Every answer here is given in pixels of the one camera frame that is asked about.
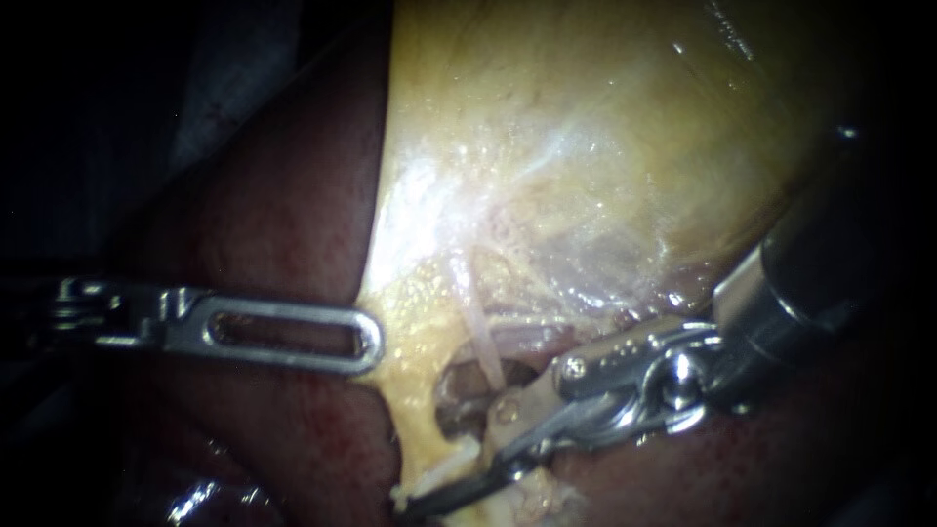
dark background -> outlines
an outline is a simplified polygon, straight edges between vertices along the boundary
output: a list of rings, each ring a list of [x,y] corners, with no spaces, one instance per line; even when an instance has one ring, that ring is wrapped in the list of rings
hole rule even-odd
[[[93,265],[129,215],[376,4],[93,0],[8,12],[0,271]],[[0,506],[19,512],[7,518],[111,523],[119,448],[106,368],[0,361]]]

organ surface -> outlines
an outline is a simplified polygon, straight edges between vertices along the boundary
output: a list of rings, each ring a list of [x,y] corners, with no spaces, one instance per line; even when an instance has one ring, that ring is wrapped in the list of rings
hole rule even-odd
[[[858,64],[791,4],[397,2],[357,301],[387,332],[362,382],[399,438],[395,497],[480,469],[436,421],[453,363],[498,391],[503,358],[542,366],[698,309],[848,129]],[[540,470],[449,522],[533,524],[576,500]]]

screw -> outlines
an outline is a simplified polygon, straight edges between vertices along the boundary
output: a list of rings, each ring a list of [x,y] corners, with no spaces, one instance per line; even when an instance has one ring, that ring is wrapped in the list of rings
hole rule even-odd
[[[576,380],[586,376],[586,361],[582,357],[569,357],[563,364],[563,379]]]

